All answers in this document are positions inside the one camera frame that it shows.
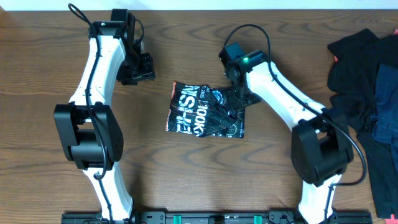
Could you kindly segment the black orange-patterned jersey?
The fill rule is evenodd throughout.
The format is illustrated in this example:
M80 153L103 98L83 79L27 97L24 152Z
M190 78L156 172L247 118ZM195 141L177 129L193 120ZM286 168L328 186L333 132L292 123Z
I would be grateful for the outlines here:
M175 82L165 130L193 134L199 138L218 136L242 139L245 109L233 109L230 94L231 88Z

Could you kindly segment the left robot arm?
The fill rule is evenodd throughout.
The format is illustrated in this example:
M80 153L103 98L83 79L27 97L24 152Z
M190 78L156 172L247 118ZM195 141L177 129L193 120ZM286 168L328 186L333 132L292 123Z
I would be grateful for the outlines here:
M124 137L111 103L116 82L137 85L155 78L144 37L134 33L142 22L128 9L113 9L110 20L91 22L74 4L68 8L88 24L90 52L78 88L67 104L56 105L53 117L65 157L89 178L101 211L64 213L62 223L140 223L119 165Z

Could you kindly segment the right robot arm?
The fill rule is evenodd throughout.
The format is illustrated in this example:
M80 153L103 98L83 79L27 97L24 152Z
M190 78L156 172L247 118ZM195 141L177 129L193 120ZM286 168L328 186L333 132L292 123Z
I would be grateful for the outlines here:
M290 129L292 164L303 180L298 212L304 222L330 221L334 190L353 160L343 113L302 93L261 50L246 54L235 42L224 45L219 58L233 84L231 107L243 109L264 100Z

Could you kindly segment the blue denim garment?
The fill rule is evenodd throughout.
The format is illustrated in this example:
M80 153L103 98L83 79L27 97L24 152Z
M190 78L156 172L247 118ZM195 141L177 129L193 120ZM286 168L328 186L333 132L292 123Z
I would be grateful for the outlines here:
M397 68L380 64L375 98L373 138L397 147Z

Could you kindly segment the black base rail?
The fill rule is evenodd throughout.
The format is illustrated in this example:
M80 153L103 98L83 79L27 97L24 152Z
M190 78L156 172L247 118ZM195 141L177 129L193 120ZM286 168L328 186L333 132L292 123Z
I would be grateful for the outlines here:
M111 223L99 213L64 213L61 223L94 224ZM165 213L160 211L133 212L130 218L112 223L135 224L293 224L307 223L299 212L271 210L265 213ZM336 212L328 218L331 224L372 224L369 212Z

